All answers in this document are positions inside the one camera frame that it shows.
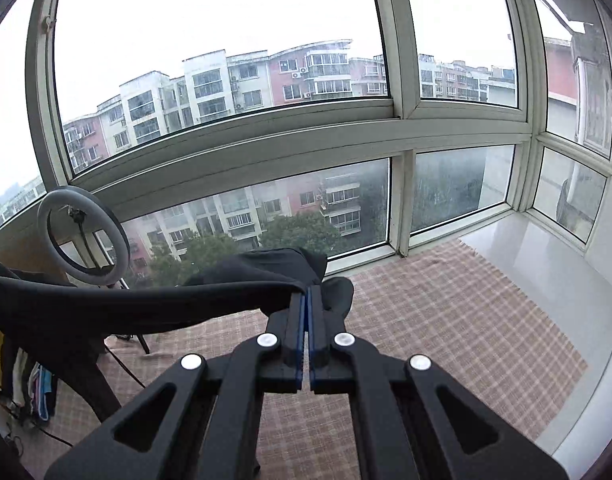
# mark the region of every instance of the sky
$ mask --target sky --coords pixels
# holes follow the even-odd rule
[[[38,174],[24,90],[32,1],[18,0],[0,26],[0,193]],[[420,54],[470,66],[514,66],[504,0],[410,2]],[[552,20],[547,27],[563,29]],[[381,54],[374,0],[59,0],[60,113],[70,120],[94,112],[121,83],[151,70],[182,75],[183,59],[212,50],[272,54],[337,39],[353,40],[350,56]]]

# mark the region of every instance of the pink plaid fabric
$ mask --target pink plaid fabric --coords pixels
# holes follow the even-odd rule
[[[352,277],[347,329],[399,358],[424,353],[531,439],[558,413],[587,368],[566,335],[498,269],[458,240]],[[266,318],[244,312],[109,346],[144,383],[177,358],[210,358],[262,333]],[[99,358],[121,403],[141,388],[109,355]],[[78,442],[99,425],[92,410],[60,384],[49,431]],[[42,478],[67,450],[42,434],[24,438],[22,462]],[[307,378],[294,396],[264,398],[257,458],[262,479],[359,478],[345,396],[315,396]]]

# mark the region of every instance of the triangular cutout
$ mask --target triangular cutout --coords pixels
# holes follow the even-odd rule
[[[155,440],[176,390],[174,384],[166,384],[157,395],[119,425],[113,434],[115,440],[136,451],[147,452]]]
[[[472,455],[499,440],[499,435],[445,386],[437,388],[437,397],[448,416],[464,453]]]

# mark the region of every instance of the window pane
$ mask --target window pane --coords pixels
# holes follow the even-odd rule
[[[549,132],[610,158],[612,75],[594,0],[535,0],[548,70]]]
[[[488,102],[516,107],[515,56],[512,29],[505,0],[410,0],[419,53],[420,80],[449,81],[455,75],[457,89],[438,98]],[[490,85],[486,96],[476,91],[475,81]],[[422,98],[433,97],[422,91]]]
[[[291,4],[277,4],[284,1]],[[143,120],[158,120],[165,135],[251,106],[387,95],[374,0],[325,0],[334,12],[313,12],[313,1],[59,0],[54,48],[62,124],[94,124],[89,140],[68,147],[76,173],[96,163],[78,153],[80,144],[98,144],[103,160],[119,153],[115,136],[122,131],[122,151],[144,142],[136,135]],[[255,20],[243,18],[251,6]],[[188,27],[189,20],[197,26]],[[377,72],[366,76],[367,66]],[[331,75],[342,80],[339,89],[315,92],[315,83]],[[382,84],[369,92],[368,82]],[[251,92],[259,97],[247,99]],[[174,112],[183,123],[164,122]]]
[[[533,207],[587,242],[605,186],[602,174],[545,148]]]
[[[137,288],[179,285],[228,254],[257,248],[298,246],[335,256],[385,242],[389,171],[388,159],[315,171],[125,222],[136,248],[126,282]],[[333,194],[342,199],[329,201]],[[110,253],[108,237],[100,234]],[[145,265],[137,267],[137,258]]]
[[[46,190],[28,127],[24,63],[33,0],[17,0],[0,25],[0,226]]]
[[[504,202],[513,156],[514,146],[417,155],[411,231]]]

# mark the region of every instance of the floor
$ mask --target floor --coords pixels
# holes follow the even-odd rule
[[[553,453],[575,424],[612,352],[612,286],[566,243],[513,213],[460,238],[500,269],[566,334],[588,369],[536,441]]]

